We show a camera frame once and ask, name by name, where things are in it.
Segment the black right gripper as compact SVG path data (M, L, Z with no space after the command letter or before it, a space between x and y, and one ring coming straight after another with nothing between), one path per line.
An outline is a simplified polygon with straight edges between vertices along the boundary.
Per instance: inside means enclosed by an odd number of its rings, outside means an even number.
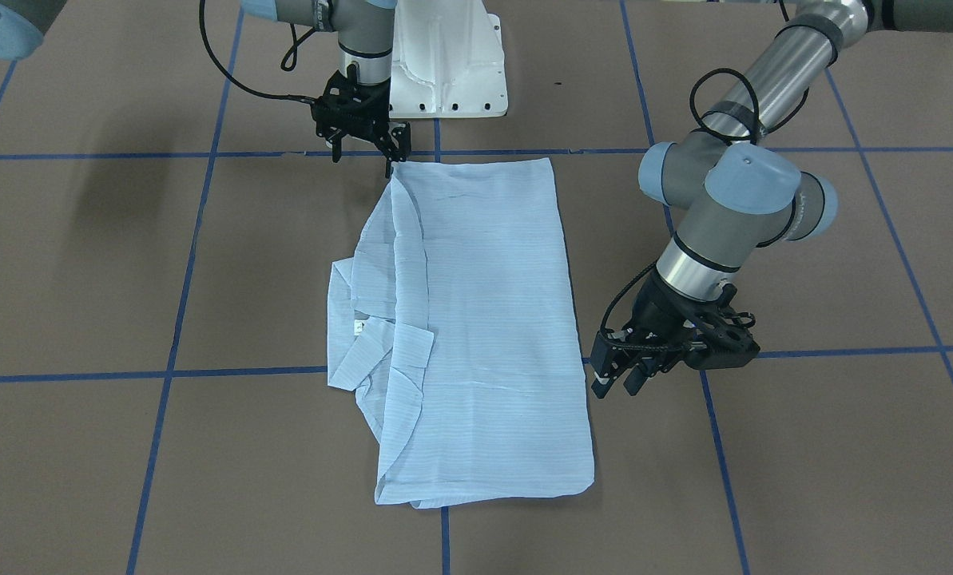
M340 112L343 114L341 133L329 136L329 146L333 163L343 157L343 139L353 137L359 141L377 145L385 157L385 177L389 180L395 163L407 161L413 150L411 146L411 123L409 121L390 121L390 84L389 77L377 84L366 85L342 77L340 89Z

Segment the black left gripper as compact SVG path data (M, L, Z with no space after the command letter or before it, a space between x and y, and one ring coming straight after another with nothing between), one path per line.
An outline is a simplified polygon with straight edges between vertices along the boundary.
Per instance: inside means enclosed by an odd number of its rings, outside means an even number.
M596 398L605 398L627 369L625 390L629 396L636 396L648 379L666 374L685 361L685 346L691 339L691 328L685 323L704 303L673 290L652 268L641 279L643 284L634 299L632 316L623 325L627 332L601 328L594 339L590 351L594 379L590 389ZM645 351L643 346L663 351Z

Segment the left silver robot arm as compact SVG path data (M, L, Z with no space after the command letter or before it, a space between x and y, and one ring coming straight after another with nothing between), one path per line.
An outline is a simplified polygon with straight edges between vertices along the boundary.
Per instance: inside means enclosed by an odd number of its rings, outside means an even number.
M695 129L648 148L641 192L685 213L660 257L637 273L632 315L600 323L590 389L637 395L677 364L743 367L760 353L755 316L737 311L734 280L758 248L827 230L839 199L826 179L764 147L808 100L813 80L873 30L953 34L953 1L801 1L746 72L710 70L690 91Z

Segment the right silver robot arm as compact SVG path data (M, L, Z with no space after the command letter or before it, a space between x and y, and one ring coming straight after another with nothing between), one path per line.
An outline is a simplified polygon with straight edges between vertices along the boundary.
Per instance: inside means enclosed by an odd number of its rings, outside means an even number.
M22 61L44 44L63 1L0 1L0 59ZM216 55L208 36L206 4L197 4L197 28L210 62L239 90L267 101L306 105L316 135L333 161L343 157L346 138L374 146L390 177L411 154L411 127L390 117L391 65L395 43L395 1L242 1L241 10L264 21L286 23L292 33L281 68L290 72L300 47L316 34L336 37L341 65L319 96L268 93L238 81Z

